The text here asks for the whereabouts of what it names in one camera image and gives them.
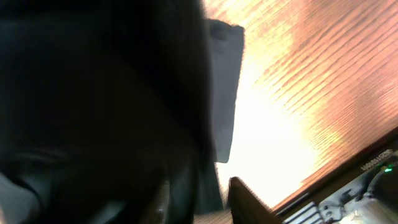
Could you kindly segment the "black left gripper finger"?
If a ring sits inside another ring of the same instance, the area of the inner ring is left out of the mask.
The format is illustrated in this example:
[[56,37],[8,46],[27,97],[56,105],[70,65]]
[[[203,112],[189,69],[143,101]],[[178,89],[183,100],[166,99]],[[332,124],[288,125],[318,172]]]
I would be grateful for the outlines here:
[[282,224],[238,177],[229,180],[228,205],[234,224]]

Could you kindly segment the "dark teal t-shirt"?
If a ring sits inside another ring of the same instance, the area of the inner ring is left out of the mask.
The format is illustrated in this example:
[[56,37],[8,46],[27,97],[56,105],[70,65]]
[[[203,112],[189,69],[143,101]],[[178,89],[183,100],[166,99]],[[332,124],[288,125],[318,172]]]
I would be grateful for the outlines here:
[[222,211],[243,48],[201,1],[2,1],[1,222]]

